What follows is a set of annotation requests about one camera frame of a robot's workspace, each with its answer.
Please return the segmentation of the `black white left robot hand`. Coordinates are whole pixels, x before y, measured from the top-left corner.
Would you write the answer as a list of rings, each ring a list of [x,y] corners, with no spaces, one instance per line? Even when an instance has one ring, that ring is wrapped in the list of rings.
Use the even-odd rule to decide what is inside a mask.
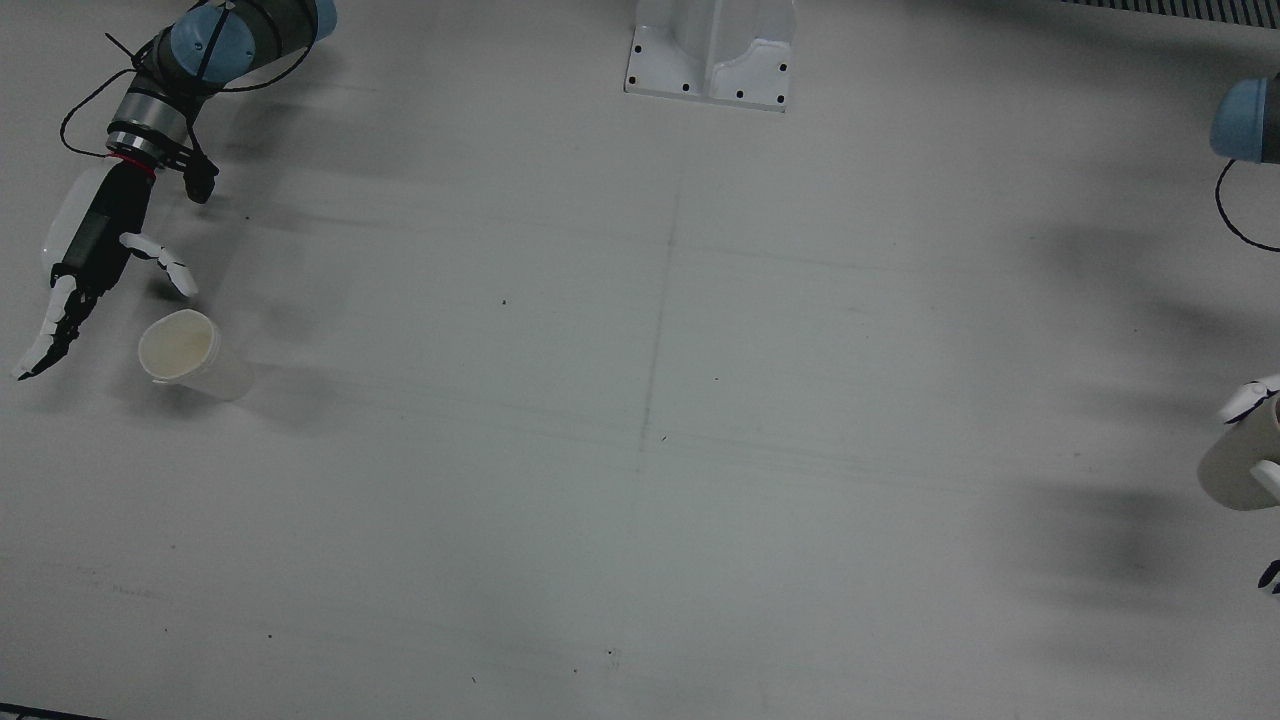
[[[1220,411],[1219,464],[1230,483],[1224,505],[1239,511],[1277,506],[1277,375],[1242,386]]]

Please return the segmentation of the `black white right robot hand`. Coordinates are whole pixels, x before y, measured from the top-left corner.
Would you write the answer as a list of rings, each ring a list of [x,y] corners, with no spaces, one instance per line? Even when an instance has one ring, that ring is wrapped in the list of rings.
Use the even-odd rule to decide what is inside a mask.
[[[154,168],[123,156],[110,156],[76,179],[41,251],[50,297],[35,341],[12,370],[15,379],[40,375],[68,355],[133,258],[157,264],[180,295],[197,295],[187,264],[143,232],[155,181]]]

